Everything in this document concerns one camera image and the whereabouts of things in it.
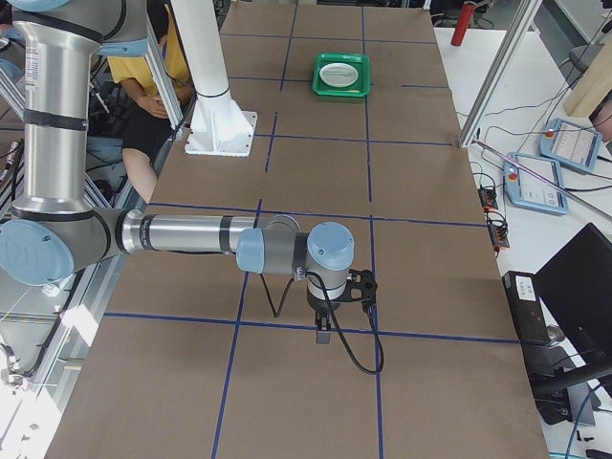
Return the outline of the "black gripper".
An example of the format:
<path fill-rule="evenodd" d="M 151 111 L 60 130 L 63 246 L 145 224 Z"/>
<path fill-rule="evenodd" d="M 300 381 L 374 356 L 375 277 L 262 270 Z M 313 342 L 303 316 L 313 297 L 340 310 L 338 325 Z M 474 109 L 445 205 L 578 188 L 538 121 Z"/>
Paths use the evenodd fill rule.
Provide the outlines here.
<path fill-rule="evenodd" d="M 328 303 L 325 299 L 316 297 L 310 291 L 307 292 L 307 302 L 316 311 L 316 343 L 329 344 L 332 334 L 329 312 L 336 311 L 340 303 L 334 300 Z"/>

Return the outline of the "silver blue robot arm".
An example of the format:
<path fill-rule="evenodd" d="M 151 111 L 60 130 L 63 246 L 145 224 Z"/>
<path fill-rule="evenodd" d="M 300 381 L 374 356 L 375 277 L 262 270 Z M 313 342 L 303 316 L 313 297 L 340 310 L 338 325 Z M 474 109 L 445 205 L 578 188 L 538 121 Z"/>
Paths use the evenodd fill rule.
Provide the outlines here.
<path fill-rule="evenodd" d="M 12 19 L 26 42 L 25 183 L 1 228 L 6 273 L 41 286 L 122 253 L 222 253 L 248 273 L 305 280 L 317 341 L 339 332 L 336 310 L 356 286 L 345 226 L 303 232 L 288 215 L 146 215 L 86 202 L 91 58 L 148 51 L 143 1 L 16 1 Z"/>

